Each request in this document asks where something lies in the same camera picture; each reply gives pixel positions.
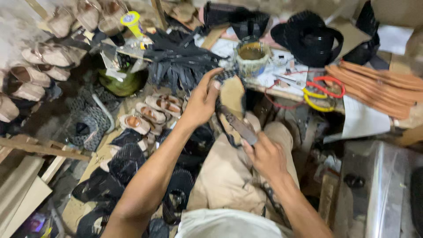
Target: paint can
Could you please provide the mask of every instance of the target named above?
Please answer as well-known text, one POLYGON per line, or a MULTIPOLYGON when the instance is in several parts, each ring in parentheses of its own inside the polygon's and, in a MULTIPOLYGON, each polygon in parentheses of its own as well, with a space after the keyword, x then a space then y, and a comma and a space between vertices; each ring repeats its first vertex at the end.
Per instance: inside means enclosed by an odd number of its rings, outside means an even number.
POLYGON ((271 55, 270 47, 261 42, 239 44, 235 59, 243 78, 256 78, 264 72, 271 55))

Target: scissors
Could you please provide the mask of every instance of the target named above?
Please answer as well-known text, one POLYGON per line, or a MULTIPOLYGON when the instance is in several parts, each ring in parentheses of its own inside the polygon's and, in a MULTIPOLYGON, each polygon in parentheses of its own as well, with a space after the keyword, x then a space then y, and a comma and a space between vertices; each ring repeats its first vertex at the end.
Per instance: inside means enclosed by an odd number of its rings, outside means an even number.
POLYGON ((301 89, 304 92, 304 101, 309 106, 311 106, 313 109, 316 109, 316 110, 321 111, 321 112, 331 112, 335 109, 335 107, 334 106, 330 106, 330 107, 327 107, 327 108, 320 107, 320 106, 314 104, 310 100, 310 97, 319 98, 319 99, 327 99, 327 98, 329 98, 329 96, 334 97, 334 98, 342 98, 342 96, 345 94, 344 84, 340 80, 338 80, 334 77, 331 77, 331 76, 314 77, 313 81, 306 81, 305 83, 301 82, 301 81, 297 81, 295 78, 289 77, 289 76, 286 76, 286 75, 275 75, 275 76, 277 77, 278 80, 281 80, 281 81, 283 81, 283 82, 285 82, 285 83, 287 83, 287 84, 289 84, 293 87, 301 89), (335 93, 329 91, 327 88, 315 83, 316 81, 331 81, 331 82, 334 82, 334 83, 336 83, 340 86, 341 93, 335 94, 335 93), (319 91, 322 91, 323 94, 311 92, 311 91, 306 89, 306 86, 317 88, 319 91))

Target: person's right hand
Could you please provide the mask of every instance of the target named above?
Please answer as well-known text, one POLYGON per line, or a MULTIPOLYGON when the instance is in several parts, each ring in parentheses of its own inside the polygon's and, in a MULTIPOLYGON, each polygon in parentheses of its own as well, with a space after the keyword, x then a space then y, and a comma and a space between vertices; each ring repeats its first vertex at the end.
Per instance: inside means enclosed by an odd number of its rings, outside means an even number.
POLYGON ((242 140, 245 153, 253 162, 253 166, 267 180, 278 180, 288 174, 286 158, 280 144, 270 141, 263 133, 258 134, 258 141, 251 147, 246 140, 242 140))

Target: yellow container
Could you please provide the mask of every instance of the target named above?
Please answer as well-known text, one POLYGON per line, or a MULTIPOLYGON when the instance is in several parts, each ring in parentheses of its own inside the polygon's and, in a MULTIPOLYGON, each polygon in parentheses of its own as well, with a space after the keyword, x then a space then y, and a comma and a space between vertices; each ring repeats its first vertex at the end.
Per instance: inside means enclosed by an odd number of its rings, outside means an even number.
POLYGON ((121 23, 127 26, 135 37, 140 38, 144 36, 144 31, 141 28, 140 15, 136 11, 129 11, 121 17, 121 23))

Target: wooden plank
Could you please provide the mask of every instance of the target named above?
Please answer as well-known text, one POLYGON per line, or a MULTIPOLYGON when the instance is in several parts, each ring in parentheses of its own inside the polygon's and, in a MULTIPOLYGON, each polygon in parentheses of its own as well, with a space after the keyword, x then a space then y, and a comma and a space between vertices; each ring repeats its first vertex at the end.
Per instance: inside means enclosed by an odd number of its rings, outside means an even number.
POLYGON ((15 149, 21 149, 21 150, 24 150, 26 152, 33 152, 33 153, 40 153, 40 154, 47 154, 47 155, 56 155, 56 156, 64 156, 64 157, 77 159, 77 160, 83 160, 83 161, 89 161, 90 160, 90 157, 85 156, 85 155, 79 155, 79 154, 74 153, 74 152, 63 151, 63 150, 60 150, 60 149, 48 148, 48 147, 44 147, 44 146, 40 146, 40 145, 32 145, 32 144, 29 144, 29 143, 15 142, 15 141, 12 141, 12 140, 9 140, 9 139, 6 139, 6 138, 0 138, 0 145, 15 148, 15 149))
POLYGON ((423 125, 406 130, 396 143, 400 146, 409 146, 419 141, 423 141, 423 125))
MULTIPOLYGON (((64 146, 62 150, 69 151, 72 148, 68 146, 64 146)), ((60 166, 62 166, 63 162, 65 162, 66 157, 64 156, 57 156, 53 162, 50 164, 50 166, 47 168, 47 170, 44 172, 41 179, 46 183, 49 184, 51 179, 54 177, 56 172, 59 170, 60 166)))
POLYGON ((51 192, 52 190, 50 187, 47 186, 40 177, 35 177, 34 182, 31 184, 21 204, 18 206, 15 215, 9 222, 1 238, 11 237, 51 192))
POLYGON ((167 30, 168 23, 165 20, 165 12, 163 11, 160 0, 151 0, 151 6, 153 7, 154 12, 156 13, 156 18, 159 22, 159 28, 161 28, 162 30, 167 30))
MULTIPOLYGON (((36 144, 38 142, 37 139, 29 137, 24 134, 19 134, 11 138, 11 140, 16 142, 22 142, 22 143, 29 143, 29 144, 36 144)), ((4 159, 12 152, 12 147, 1 147, 0 149, 0 163, 3 162, 4 159)))
POLYGON ((25 2, 27 2, 42 19, 45 20, 48 18, 49 15, 46 10, 36 0, 25 0, 25 2))
POLYGON ((201 44, 201 48, 210 50, 211 47, 216 43, 217 39, 220 38, 220 36, 226 31, 228 27, 229 24, 224 24, 213 28, 204 39, 204 42, 201 44))
POLYGON ((41 157, 25 156, 0 187, 0 235, 5 232, 43 163, 41 157))

